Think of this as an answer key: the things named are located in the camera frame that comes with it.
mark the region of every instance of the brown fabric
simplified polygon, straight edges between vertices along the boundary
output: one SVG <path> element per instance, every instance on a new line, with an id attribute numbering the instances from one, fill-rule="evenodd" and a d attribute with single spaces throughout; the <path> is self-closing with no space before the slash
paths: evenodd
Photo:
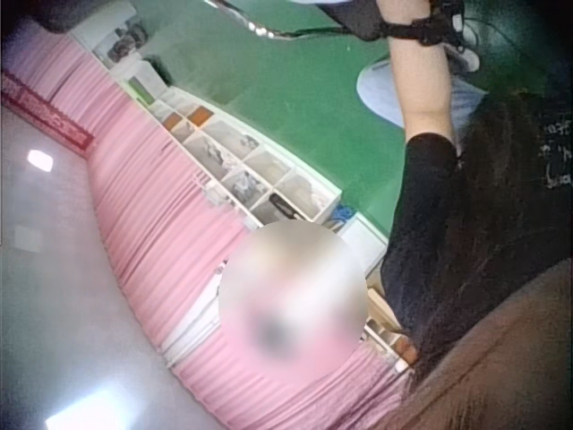
<path id="1" fill-rule="evenodd" d="M 570 428 L 570 353 L 569 259 L 483 318 L 374 428 Z"/>

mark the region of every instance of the shelf compartment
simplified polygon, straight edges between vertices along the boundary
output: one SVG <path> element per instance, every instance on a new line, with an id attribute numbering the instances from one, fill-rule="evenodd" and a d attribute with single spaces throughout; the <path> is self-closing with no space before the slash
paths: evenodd
<path id="1" fill-rule="evenodd" d="M 213 112 L 204 106 L 198 106 L 190 115 L 187 116 L 187 119 L 189 119 L 189 121 L 191 121 L 194 125 L 201 127 L 212 116 Z"/>
<path id="2" fill-rule="evenodd" d="M 195 127 L 189 121 L 183 120 L 180 121 L 175 127 L 171 129 L 171 134 L 175 137 L 180 143 L 185 142 L 191 135 L 194 133 Z"/>
<path id="3" fill-rule="evenodd" d="M 161 101 L 169 105 L 173 110 L 179 112 L 182 116 L 189 116 L 199 107 L 199 104 L 190 97 L 174 89 L 167 90 L 161 95 Z"/>
<path id="4" fill-rule="evenodd" d="M 227 175 L 223 186 L 248 210 L 269 191 L 269 188 L 242 168 Z"/>
<path id="5" fill-rule="evenodd" d="M 163 103 L 161 100 L 155 100 L 149 107 L 149 112 L 157 119 L 161 124 L 171 115 L 174 114 L 174 110 Z"/>
<path id="6" fill-rule="evenodd" d="M 313 181 L 298 172 L 291 172 L 278 184 L 277 189 L 308 219 L 314 219 L 329 202 L 329 198 Z"/>
<path id="7" fill-rule="evenodd" d="M 277 221 L 289 220 L 289 218 L 287 218 L 281 211 L 279 211 L 269 200 L 260 202 L 251 210 L 251 213 L 263 225 L 271 224 Z"/>
<path id="8" fill-rule="evenodd" d="M 259 148 L 254 151 L 244 162 L 256 174 L 260 175 L 271 185 L 275 185 L 291 169 L 290 166 L 272 155 L 267 150 Z"/>
<path id="9" fill-rule="evenodd" d="M 211 118 L 206 124 L 202 128 L 203 132 L 230 150 L 239 159 L 244 159 L 259 147 L 259 143 L 252 137 L 242 134 L 226 122 L 217 120 L 216 117 Z"/>
<path id="10" fill-rule="evenodd" d="M 222 151 L 208 137 L 200 136 L 184 142 L 183 145 L 207 171 L 217 180 L 227 176 L 238 161 L 232 155 Z"/>

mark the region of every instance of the item on shelf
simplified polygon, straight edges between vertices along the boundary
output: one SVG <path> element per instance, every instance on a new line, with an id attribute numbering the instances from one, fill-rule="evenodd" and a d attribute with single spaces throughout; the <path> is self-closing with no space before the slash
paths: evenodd
<path id="1" fill-rule="evenodd" d="M 241 144 L 248 148 L 249 150 L 253 151 L 259 148 L 259 143 L 255 141 L 251 136 L 248 134 L 244 134 L 243 138 L 241 139 Z"/>
<path id="2" fill-rule="evenodd" d="M 148 34 L 141 25 L 140 18 L 134 15 L 107 34 L 92 52 L 105 67 L 111 69 L 122 58 L 129 56 L 145 45 L 148 39 Z"/>
<path id="3" fill-rule="evenodd" d="M 208 110 L 206 107 L 199 106 L 187 118 L 193 124 L 200 127 L 212 116 L 213 113 L 210 110 Z"/>
<path id="4" fill-rule="evenodd" d="M 273 206 L 275 206 L 280 211 L 280 213 L 285 215 L 288 219 L 304 220 L 304 217 L 300 213 L 295 211 L 295 209 L 293 209 L 293 207 L 290 204 L 285 202 L 285 199 L 283 199 L 277 193 L 271 194 L 269 197 L 269 201 L 273 204 Z"/>
<path id="5" fill-rule="evenodd" d="M 168 130 L 171 131 L 173 129 L 173 127 L 175 127 L 177 124 L 179 124 L 179 121 L 181 121 L 183 119 L 182 116 L 180 116 L 179 114 L 177 114 L 176 112 L 172 113 L 170 116 L 168 116 L 165 121 L 163 121 L 163 126 Z"/>
<path id="6" fill-rule="evenodd" d="M 173 137 L 175 137 L 179 142 L 183 143 L 189 136 L 193 134 L 195 129 L 191 124 L 184 121 L 182 124 L 178 125 L 171 131 Z"/>
<path id="7" fill-rule="evenodd" d="M 258 192 L 265 193 L 264 185 L 249 172 L 241 172 L 231 187 L 231 192 L 242 204 L 246 204 Z"/>
<path id="8" fill-rule="evenodd" d="M 353 208 L 339 203 L 322 226 L 337 233 L 355 214 L 356 211 Z"/>
<path id="9" fill-rule="evenodd" d="M 216 206 L 228 202 L 228 197 L 219 184 L 210 181 L 208 184 L 205 185 L 203 189 L 205 196 L 207 199 Z"/>
<path id="10" fill-rule="evenodd" d="M 219 165 L 223 166 L 223 156 L 221 151 L 211 142 L 205 141 L 205 151 L 207 155 L 214 159 Z"/>

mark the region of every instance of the long black hair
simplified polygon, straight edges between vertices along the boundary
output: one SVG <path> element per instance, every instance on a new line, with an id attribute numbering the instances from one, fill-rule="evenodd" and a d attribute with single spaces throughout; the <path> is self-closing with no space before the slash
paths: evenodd
<path id="1" fill-rule="evenodd" d="M 426 323 L 416 334 L 419 360 L 411 391 L 477 322 L 541 269 L 532 267 L 531 273 L 524 274 L 519 267 L 523 262 L 516 261 L 514 251 L 520 241 L 527 247 L 535 235 L 546 237 L 554 225 L 568 223 L 570 195 L 569 214 L 560 213 L 563 205 L 539 207 L 540 202 L 556 201 L 553 195 L 539 198 L 547 191 L 540 154 L 542 104 L 531 96 L 503 100 L 487 96 L 462 134 L 456 199 L 428 286 L 440 300 L 426 306 L 430 309 Z M 557 213 L 556 222 L 551 219 L 553 213 Z M 570 240 L 557 254 L 563 254 L 563 249 L 566 254 L 569 248 Z"/>

